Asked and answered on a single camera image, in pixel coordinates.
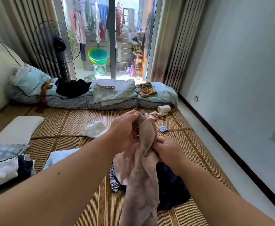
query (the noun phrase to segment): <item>green towel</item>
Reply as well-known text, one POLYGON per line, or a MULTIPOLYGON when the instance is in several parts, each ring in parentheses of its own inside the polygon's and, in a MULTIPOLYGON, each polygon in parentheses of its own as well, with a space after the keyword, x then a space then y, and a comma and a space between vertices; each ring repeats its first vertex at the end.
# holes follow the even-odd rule
POLYGON ((89 0, 85 1, 85 12, 86 12, 87 28, 92 32, 93 30, 95 30, 95 19, 94 19, 93 7, 89 0))

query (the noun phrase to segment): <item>white plastic basket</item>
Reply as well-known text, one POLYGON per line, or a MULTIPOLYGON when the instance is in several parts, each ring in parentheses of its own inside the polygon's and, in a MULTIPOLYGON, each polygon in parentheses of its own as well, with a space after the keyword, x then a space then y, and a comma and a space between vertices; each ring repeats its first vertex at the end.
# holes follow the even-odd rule
POLYGON ((106 64, 93 64, 96 75, 106 74, 106 64))

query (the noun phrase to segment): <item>hand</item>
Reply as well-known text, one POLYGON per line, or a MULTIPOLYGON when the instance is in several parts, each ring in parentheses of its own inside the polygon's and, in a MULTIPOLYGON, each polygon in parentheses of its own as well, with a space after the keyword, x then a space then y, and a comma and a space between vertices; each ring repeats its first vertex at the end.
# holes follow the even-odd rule
POLYGON ((113 120, 107 133, 112 137, 115 153, 121 153, 138 142, 138 131, 134 130, 132 123, 138 118, 139 112, 132 110, 113 120))
POLYGON ((182 163, 188 161, 180 145, 171 137, 158 137, 152 147, 173 173, 180 176, 182 163))

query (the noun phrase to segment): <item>toilet paper roll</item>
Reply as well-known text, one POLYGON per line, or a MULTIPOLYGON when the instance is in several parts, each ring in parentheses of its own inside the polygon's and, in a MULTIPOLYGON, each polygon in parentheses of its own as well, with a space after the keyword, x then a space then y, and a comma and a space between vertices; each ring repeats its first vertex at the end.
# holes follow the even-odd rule
POLYGON ((169 105, 158 106, 157 110, 159 113, 167 113, 171 111, 171 107, 169 105))

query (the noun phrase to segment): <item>forearm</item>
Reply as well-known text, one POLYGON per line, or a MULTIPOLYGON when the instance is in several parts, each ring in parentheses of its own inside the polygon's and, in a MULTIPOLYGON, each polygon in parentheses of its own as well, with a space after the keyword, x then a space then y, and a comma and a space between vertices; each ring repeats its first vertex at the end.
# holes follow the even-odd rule
POLYGON ((275 225, 275 222, 189 160, 181 177, 209 225, 275 225))
POLYGON ((109 135, 94 139, 66 159, 2 194, 0 225, 27 225, 28 222, 31 225, 74 225, 115 155, 109 135))

